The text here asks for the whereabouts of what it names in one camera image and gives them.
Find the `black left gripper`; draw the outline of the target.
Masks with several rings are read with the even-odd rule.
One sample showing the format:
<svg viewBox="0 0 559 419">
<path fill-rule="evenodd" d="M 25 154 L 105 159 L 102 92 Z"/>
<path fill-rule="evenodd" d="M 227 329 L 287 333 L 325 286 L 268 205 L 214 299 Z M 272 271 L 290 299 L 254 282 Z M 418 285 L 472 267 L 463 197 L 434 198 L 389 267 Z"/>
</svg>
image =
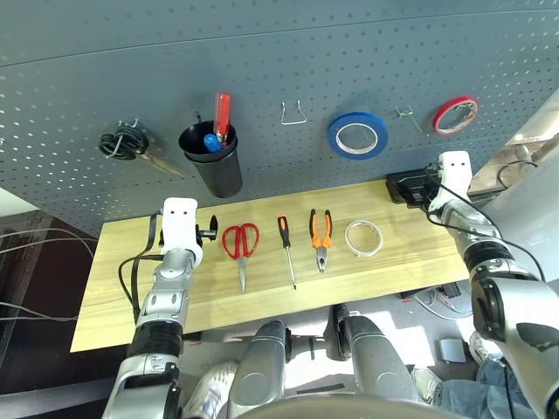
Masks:
<svg viewBox="0 0 559 419">
<path fill-rule="evenodd" d="M 218 220 L 217 220 L 216 215 L 213 215 L 211 217 L 210 230 L 201 230 L 199 228 L 199 225 L 198 224 L 196 225 L 196 239 L 197 239 L 197 241 L 201 241 L 205 238 L 208 238 L 211 241 L 214 241 L 217 238 L 217 232 L 218 232 Z M 162 229 L 160 230 L 159 244 L 164 244 L 164 236 L 163 236 Z"/>
</svg>

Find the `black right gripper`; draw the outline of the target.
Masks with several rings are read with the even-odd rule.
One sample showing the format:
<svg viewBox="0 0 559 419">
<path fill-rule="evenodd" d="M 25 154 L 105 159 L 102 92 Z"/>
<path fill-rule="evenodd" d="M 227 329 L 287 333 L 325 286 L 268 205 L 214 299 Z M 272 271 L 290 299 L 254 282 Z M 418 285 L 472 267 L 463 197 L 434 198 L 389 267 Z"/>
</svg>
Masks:
<svg viewBox="0 0 559 419">
<path fill-rule="evenodd" d="M 425 171 L 420 195 L 424 202 L 434 199 L 439 192 L 439 175 L 436 168 L 430 168 L 430 174 Z"/>
</svg>

